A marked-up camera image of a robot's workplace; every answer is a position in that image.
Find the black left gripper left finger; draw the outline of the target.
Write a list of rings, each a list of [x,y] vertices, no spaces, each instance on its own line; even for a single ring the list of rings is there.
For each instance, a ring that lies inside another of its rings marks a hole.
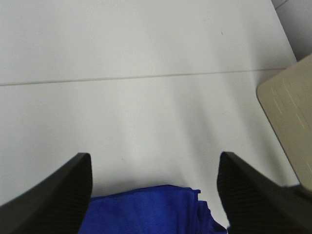
[[[93,188],[91,156],[78,153],[45,180],[1,205],[2,234],[76,234]]]

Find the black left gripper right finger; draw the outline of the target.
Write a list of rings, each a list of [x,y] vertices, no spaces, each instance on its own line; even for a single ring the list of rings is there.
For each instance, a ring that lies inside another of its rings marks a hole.
[[[217,190],[230,234],[310,234],[312,193],[279,186],[233,152],[220,155]]]

